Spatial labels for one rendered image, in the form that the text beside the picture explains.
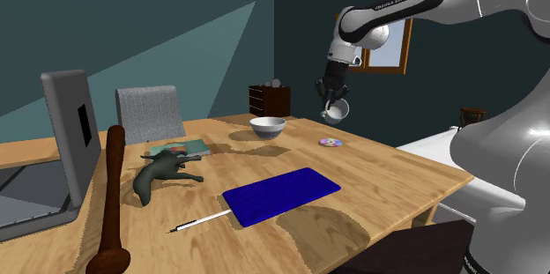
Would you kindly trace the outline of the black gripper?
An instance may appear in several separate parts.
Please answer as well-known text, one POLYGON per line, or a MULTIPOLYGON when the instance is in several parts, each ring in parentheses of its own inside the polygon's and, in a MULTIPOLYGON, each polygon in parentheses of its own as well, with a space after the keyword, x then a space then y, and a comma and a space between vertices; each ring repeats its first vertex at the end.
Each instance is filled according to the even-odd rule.
POLYGON ((350 89, 345 84, 348 64, 336 61, 327 62, 323 77, 315 82, 318 95, 322 99, 322 105, 325 106, 330 100, 332 92, 340 92, 336 100, 341 100, 349 93, 350 89))

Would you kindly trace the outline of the white mug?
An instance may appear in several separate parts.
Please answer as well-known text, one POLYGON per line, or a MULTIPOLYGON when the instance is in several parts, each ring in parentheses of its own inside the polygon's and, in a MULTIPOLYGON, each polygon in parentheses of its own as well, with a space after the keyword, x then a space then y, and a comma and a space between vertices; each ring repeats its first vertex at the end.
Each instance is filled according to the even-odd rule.
POLYGON ((328 100, 320 116, 329 124, 338 124, 349 114, 349 104, 345 99, 336 100, 330 103, 328 100))

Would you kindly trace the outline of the dark wooden chest of drawers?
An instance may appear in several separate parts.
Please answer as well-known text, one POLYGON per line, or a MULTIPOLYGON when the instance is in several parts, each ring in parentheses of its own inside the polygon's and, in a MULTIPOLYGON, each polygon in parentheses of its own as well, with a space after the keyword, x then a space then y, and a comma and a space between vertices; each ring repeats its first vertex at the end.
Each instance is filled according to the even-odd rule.
POLYGON ((290 102, 289 86, 249 86, 249 112, 253 115, 287 117, 290 115, 290 102))

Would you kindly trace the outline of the wooden framed window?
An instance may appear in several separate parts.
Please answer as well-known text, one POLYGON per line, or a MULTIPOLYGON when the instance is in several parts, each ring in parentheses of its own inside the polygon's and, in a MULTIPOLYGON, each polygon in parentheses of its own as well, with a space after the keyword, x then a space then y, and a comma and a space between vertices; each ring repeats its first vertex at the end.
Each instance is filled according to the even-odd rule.
POLYGON ((348 70, 354 73, 405 75, 412 19, 404 19, 389 25, 388 40, 377 49, 356 48, 357 59, 348 70))

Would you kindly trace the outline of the white bowl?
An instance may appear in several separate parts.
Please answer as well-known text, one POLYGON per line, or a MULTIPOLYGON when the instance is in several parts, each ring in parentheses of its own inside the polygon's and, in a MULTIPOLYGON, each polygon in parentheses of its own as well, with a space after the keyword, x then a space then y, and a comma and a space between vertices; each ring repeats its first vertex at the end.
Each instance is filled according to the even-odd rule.
POLYGON ((279 117, 264 116, 253 118, 249 123, 258 137, 273 139, 285 128, 286 120, 279 117))

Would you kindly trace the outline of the light wooden table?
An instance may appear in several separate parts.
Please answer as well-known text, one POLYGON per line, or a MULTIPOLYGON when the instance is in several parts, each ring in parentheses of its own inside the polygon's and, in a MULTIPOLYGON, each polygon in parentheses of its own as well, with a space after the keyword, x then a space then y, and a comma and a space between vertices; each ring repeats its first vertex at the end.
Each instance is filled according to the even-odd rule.
POLYGON ((155 182, 143 206, 131 187, 149 144, 125 149, 121 241, 127 274, 327 274, 389 233, 424 226, 443 198, 468 183, 460 169, 308 119, 290 120, 272 139, 258 138, 246 115, 197 122, 211 153, 186 170, 204 177, 155 182), (321 146, 336 138, 340 147, 321 146), (227 214, 226 190, 310 167, 341 189, 250 227, 227 214))

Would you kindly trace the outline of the blue flat tablet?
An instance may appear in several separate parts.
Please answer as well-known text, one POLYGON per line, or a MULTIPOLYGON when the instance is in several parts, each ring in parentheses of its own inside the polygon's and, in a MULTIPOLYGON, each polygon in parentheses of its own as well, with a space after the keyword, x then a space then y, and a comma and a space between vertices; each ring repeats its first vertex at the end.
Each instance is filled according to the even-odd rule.
POLYGON ((248 227, 340 189, 334 181, 304 167, 227 190, 222 196, 240 225, 248 227))

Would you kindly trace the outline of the white bed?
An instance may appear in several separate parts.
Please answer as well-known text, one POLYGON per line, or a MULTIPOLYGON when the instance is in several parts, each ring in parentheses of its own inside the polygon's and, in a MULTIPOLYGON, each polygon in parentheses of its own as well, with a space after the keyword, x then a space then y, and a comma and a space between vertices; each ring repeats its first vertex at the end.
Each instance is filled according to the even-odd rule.
MULTIPOLYGON (((447 131, 401 145, 398 149, 462 169, 453 162, 450 155, 450 143, 457 131, 457 126, 451 126, 447 131)), ((506 207, 521 211, 525 207, 525 200, 512 192, 475 177, 439 203, 433 221, 442 223, 463 218, 474 225, 479 215, 484 215, 494 207, 506 207)))

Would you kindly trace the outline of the dark round side table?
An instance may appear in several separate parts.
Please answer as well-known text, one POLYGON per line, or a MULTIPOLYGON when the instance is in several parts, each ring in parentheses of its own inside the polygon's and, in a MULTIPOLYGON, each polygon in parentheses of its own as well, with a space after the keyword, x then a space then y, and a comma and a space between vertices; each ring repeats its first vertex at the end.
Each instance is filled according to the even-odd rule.
POLYGON ((461 107, 460 108, 460 125, 459 128, 462 129, 469 124, 476 122, 481 122, 484 120, 484 115, 487 113, 486 110, 475 108, 475 107, 461 107))

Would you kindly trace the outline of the teal book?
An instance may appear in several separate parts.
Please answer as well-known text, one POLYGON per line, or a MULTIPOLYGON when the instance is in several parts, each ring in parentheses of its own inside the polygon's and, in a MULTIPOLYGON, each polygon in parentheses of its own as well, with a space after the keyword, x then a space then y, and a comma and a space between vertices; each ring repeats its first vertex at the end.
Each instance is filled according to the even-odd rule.
POLYGON ((151 155, 156 155, 163 150, 169 150, 173 152, 186 151, 188 156, 204 156, 211 153, 209 147, 204 143, 202 139, 154 146, 150 148, 149 153, 151 155))

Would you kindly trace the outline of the white and black pen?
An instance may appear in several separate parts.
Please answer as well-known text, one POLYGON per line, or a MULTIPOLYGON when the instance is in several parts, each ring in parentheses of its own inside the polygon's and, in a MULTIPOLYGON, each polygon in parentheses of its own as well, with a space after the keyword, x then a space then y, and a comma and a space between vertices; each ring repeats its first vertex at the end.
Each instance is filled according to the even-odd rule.
POLYGON ((179 226, 176 226, 174 227, 173 229, 170 229, 168 231, 168 233, 174 233, 174 232, 179 232, 183 229, 186 229, 186 228, 189 228, 189 227, 192 227, 192 226, 196 226, 196 225, 199 225, 199 224, 202 224, 206 221, 209 221, 209 220, 212 220, 212 219, 215 219, 215 218, 218 218, 218 217, 221 217, 221 216, 224 216, 224 215, 227 215, 229 214, 230 212, 232 212, 232 210, 226 210, 226 211, 221 211, 221 212, 218 212, 216 214, 212 214, 211 216, 208 216, 208 217, 205 217, 205 218, 200 218, 200 219, 195 219, 195 220, 192 220, 190 222, 187 222, 187 223, 184 223, 184 224, 181 224, 179 226))

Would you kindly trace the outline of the grey fabric chair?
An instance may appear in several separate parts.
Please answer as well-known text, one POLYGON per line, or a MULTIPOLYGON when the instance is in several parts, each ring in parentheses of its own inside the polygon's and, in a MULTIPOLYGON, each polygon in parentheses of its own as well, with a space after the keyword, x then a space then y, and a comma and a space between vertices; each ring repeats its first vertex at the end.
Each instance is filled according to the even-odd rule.
POLYGON ((116 89, 115 104, 126 144, 186 136, 174 85, 116 89))

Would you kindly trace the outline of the grey animal figure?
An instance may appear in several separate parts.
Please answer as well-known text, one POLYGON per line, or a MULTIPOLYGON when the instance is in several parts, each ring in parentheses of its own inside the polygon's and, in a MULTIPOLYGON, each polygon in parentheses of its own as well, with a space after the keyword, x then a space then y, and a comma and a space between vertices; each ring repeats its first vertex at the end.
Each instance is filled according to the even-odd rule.
POLYGON ((180 168, 185 168, 186 162, 201 160, 200 155, 190 156, 186 151, 163 150, 155 155, 143 156, 143 159, 151 159, 152 163, 139 171, 132 184, 132 188, 139 196, 143 206, 147 206, 151 201, 153 180, 204 181, 202 176, 178 172, 180 168))

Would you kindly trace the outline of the brown wooden baseball bat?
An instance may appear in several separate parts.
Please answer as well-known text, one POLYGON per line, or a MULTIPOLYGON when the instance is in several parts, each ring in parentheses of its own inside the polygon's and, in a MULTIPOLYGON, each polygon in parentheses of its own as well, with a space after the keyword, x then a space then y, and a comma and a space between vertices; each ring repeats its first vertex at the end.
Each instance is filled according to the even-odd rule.
POLYGON ((108 129, 106 143, 107 187, 98 253, 88 262, 85 274, 123 274, 130 265, 130 252, 120 238, 120 178, 125 131, 120 125, 108 129))

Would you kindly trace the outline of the grey open laptop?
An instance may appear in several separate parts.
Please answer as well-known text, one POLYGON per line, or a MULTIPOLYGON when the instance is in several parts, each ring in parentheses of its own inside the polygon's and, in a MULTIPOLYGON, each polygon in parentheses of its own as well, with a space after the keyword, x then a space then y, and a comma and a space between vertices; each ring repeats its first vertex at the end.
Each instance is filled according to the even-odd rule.
POLYGON ((75 220, 101 153, 85 72, 44 72, 41 84, 60 158, 0 170, 0 242, 75 220))

